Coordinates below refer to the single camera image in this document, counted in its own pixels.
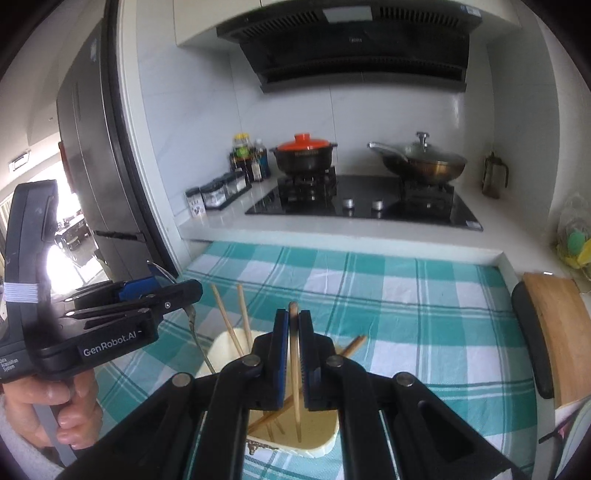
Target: white tile wall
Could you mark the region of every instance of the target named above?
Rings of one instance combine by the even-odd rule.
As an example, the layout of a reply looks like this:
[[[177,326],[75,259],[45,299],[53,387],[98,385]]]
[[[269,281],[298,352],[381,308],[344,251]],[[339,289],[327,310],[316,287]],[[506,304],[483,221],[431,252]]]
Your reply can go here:
[[[469,160],[461,182],[479,181],[494,130],[488,52],[472,44],[467,91],[400,84],[333,85],[263,94],[241,51],[178,48],[172,0],[138,3],[139,71],[152,146],[176,218],[186,189],[226,171],[240,131],[267,147],[298,132],[337,142],[340,173],[389,175],[369,141],[410,142],[419,130]]]
[[[558,96],[537,17],[520,2],[522,29],[488,45],[495,152],[509,166],[507,195],[539,235],[547,228],[560,145]]]
[[[476,182],[493,137],[492,80],[483,45],[472,45],[465,94],[400,84],[333,85],[263,94],[242,52],[230,57],[242,129],[273,147],[307,131],[336,141],[340,173],[389,175],[370,141],[410,142],[417,131],[469,160],[461,181]]]
[[[178,48],[172,0],[138,2],[139,73],[152,146],[173,213],[184,192],[228,169],[241,130],[229,56]]]

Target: black range hood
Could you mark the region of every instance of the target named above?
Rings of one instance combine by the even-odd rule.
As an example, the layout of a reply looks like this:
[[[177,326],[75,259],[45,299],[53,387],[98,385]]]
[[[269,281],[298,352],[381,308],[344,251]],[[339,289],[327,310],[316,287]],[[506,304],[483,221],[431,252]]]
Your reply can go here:
[[[220,24],[271,92],[403,81],[462,92],[480,12],[447,0],[291,0]]]

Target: human hand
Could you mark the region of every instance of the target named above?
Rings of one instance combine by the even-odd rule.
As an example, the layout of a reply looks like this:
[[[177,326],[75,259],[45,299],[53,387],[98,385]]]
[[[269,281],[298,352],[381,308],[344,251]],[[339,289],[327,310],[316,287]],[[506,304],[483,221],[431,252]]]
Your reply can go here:
[[[56,436],[60,443],[75,450],[93,445],[103,423],[103,411],[96,401],[99,386],[93,370],[74,377],[75,394],[63,382],[49,382],[37,377],[25,377],[3,385],[7,419],[12,428],[37,448],[51,446],[40,424],[33,404],[62,405],[57,416],[60,427]]]

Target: white countertop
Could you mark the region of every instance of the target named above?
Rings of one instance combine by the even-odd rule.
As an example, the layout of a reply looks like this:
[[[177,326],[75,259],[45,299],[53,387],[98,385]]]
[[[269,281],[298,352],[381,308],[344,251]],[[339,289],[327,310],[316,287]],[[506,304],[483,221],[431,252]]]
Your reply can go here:
[[[185,221],[178,228],[181,237],[497,265],[510,290],[526,271],[566,276],[554,252],[525,229],[510,202],[487,198],[476,188],[456,191],[482,232],[390,220],[244,213],[276,184],[274,179],[254,184],[223,211]]]

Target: lid knob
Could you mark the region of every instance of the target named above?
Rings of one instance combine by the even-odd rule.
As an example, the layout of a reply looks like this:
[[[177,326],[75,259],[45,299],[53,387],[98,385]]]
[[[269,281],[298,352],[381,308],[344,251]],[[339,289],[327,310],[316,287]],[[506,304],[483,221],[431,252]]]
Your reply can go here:
[[[310,134],[295,134],[294,138],[296,142],[307,142],[310,140]]]

